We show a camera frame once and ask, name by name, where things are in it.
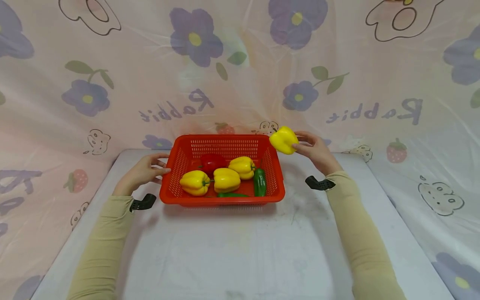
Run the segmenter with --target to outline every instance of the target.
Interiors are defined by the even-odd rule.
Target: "person's left hand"
[[[112,195],[131,196],[133,191],[138,189],[142,184],[149,182],[161,184],[162,180],[157,178],[157,176],[165,175],[171,170],[165,168],[166,164],[159,161],[160,158],[168,158],[168,153],[155,153],[142,157],[127,174],[123,175]]]

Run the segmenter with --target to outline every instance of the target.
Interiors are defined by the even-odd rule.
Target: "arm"
[[[103,205],[73,275],[67,300],[115,300],[115,285],[127,235],[133,223],[132,193],[148,182],[161,183],[157,176],[170,172],[158,153],[143,157],[119,181]]]
[[[299,141],[307,144],[294,144],[293,147],[336,184],[326,193],[352,271],[355,299],[405,300],[385,245],[363,207],[355,181],[342,169],[320,137],[309,132],[296,134]]]
[[[67,300],[113,300],[123,246],[133,223],[133,197],[110,196],[90,233]]]

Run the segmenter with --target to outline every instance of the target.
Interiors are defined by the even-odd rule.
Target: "yellow bell pepper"
[[[203,196],[208,192],[210,178],[200,170],[185,173],[180,179],[181,188],[193,196]]]
[[[217,193],[233,192],[240,187],[240,175],[234,170],[219,168],[213,172],[214,189]]]
[[[280,127],[280,129],[270,137],[270,144],[272,144],[277,151],[287,155],[291,155],[296,151],[292,145],[298,143],[297,135],[287,126]]]
[[[240,156],[231,160],[228,168],[237,172],[240,175],[240,179],[248,180],[253,177],[255,164],[250,157]]]

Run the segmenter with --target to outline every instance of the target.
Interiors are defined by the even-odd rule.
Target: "basket rim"
[[[178,157],[178,151],[175,151],[179,144],[185,140],[235,140],[235,139],[243,139],[243,140],[253,140],[253,141],[265,141],[269,139],[269,136],[263,134],[184,134],[179,136],[175,139],[174,145],[172,150],[170,151],[170,156],[167,161],[167,168],[172,168],[176,162]],[[165,204],[177,204],[181,206],[209,206],[209,205],[245,205],[245,204],[267,204],[267,203],[276,203],[283,200],[285,197],[285,185],[284,178],[282,174],[282,169],[280,166],[280,161],[278,159],[278,153],[273,148],[273,156],[272,159],[277,161],[278,163],[273,165],[274,173],[275,173],[275,180],[277,182],[278,193],[275,196],[265,196],[265,197],[238,197],[238,198],[220,198],[220,197],[195,197],[197,202],[192,202],[193,197],[178,197],[178,198],[171,198],[167,195],[168,187],[170,186],[170,176],[171,173],[168,173],[163,176],[163,182],[160,187],[159,197],[160,200]]]

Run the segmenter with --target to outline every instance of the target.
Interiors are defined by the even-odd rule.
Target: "hand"
[[[155,182],[162,184],[162,180],[157,176],[163,176],[171,170],[165,168],[166,164],[159,161],[159,158],[168,158],[167,153],[156,153],[142,157],[138,163],[131,168],[127,174],[117,183],[113,196],[131,196],[133,191],[138,189],[142,184]]]
[[[297,153],[308,157],[325,176],[343,171],[342,166],[325,145],[323,139],[305,131],[297,131],[295,134],[300,142],[306,142],[307,144],[293,144],[293,148],[297,150]]]

